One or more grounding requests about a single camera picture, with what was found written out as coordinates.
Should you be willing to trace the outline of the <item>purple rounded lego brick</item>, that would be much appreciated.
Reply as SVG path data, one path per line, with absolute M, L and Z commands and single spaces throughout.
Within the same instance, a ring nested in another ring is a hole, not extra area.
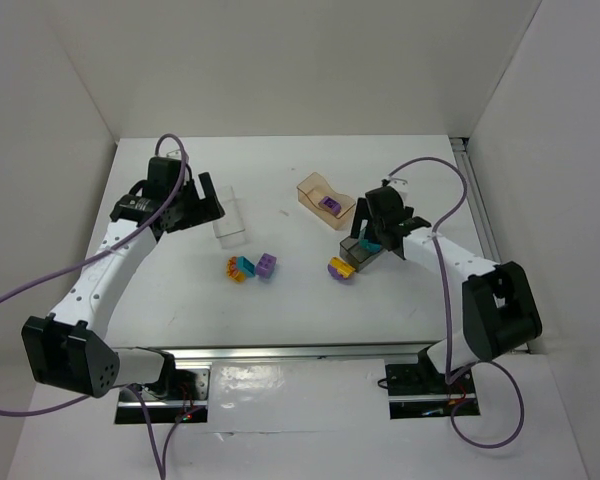
M 324 196 L 318 203 L 318 206 L 330 213 L 332 216 L 337 217 L 341 213 L 341 204 L 330 196 Z

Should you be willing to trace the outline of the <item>teal rounded lego brick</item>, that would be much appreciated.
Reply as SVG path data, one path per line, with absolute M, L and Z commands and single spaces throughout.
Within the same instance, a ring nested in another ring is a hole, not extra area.
M 360 232 L 359 237 L 358 237 L 358 244 L 361 248 L 363 248 L 364 250 L 368 251 L 371 254 L 376 254 L 383 250 L 383 247 L 381 244 L 371 242 L 370 240 L 368 240 L 366 238 L 365 230 L 362 230 Z

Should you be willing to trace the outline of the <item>dark grey translucent container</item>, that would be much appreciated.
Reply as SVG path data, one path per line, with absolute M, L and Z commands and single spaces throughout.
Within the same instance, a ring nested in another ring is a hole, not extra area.
M 382 247 L 369 250 L 361 246 L 358 239 L 352 237 L 344 238 L 339 244 L 340 258 L 353 267 L 356 272 L 361 272 L 383 252 L 384 249 Z

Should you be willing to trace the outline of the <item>yellow lego brick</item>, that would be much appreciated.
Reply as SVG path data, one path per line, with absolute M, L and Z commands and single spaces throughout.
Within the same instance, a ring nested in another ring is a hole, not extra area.
M 353 266 L 339 257 L 332 257 L 328 265 L 336 267 L 342 274 L 347 274 L 349 278 L 356 273 L 356 270 Z

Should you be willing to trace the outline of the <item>teal rectangular lego brick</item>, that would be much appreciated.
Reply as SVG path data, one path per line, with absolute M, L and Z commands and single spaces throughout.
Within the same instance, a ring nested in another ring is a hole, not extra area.
M 248 278 L 253 278 L 256 275 L 255 265 L 245 256 L 236 259 L 236 268 Z

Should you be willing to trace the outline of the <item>purple square lego brick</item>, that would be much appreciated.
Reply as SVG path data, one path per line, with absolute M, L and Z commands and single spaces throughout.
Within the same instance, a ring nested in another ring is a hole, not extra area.
M 263 253 L 255 265 L 255 273 L 262 279 L 269 279 L 275 270 L 277 258 L 274 255 Z

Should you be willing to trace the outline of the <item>purple half-round lego brick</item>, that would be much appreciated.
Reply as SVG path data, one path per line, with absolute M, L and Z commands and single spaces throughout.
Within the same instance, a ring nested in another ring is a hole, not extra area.
M 332 266 L 332 265 L 328 265 L 327 266 L 327 270 L 329 272 L 329 274 L 338 281 L 345 281 L 349 279 L 349 276 L 347 274 L 342 274 L 336 267 Z

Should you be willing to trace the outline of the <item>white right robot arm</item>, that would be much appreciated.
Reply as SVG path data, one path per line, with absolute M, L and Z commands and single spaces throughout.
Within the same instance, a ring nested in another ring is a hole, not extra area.
M 357 200 L 351 236 L 379 245 L 441 279 L 445 337 L 419 353 L 427 372 L 453 380 L 537 339 L 539 311 L 523 267 L 479 257 L 444 237 L 385 185 Z

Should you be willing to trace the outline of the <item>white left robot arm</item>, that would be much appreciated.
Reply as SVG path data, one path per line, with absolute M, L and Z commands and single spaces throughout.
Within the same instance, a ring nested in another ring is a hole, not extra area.
M 21 332 L 36 382 L 100 398 L 117 386 L 146 385 L 166 396 L 177 377 L 172 354 L 155 348 L 115 349 L 105 342 L 114 310 L 138 267 L 161 238 L 222 218 L 212 178 L 155 156 L 147 177 L 113 207 L 96 252 L 67 295 Z

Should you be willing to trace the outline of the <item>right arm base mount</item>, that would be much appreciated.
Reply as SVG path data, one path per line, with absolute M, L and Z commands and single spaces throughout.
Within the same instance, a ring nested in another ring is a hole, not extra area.
M 471 374 L 449 386 L 441 374 L 424 377 L 415 364 L 387 364 L 377 386 L 388 395 L 392 420 L 450 417 L 453 411 L 457 416 L 480 415 Z

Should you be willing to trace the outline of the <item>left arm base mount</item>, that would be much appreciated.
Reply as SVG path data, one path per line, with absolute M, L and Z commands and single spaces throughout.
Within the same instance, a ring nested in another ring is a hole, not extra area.
M 209 365 L 177 367 L 167 390 L 158 391 L 155 386 L 135 385 L 134 389 L 143 399 L 153 424 L 202 424 L 208 421 L 208 398 L 211 368 Z M 128 389 L 119 393 L 114 417 L 116 425 L 140 425 L 145 423 L 141 402 Z

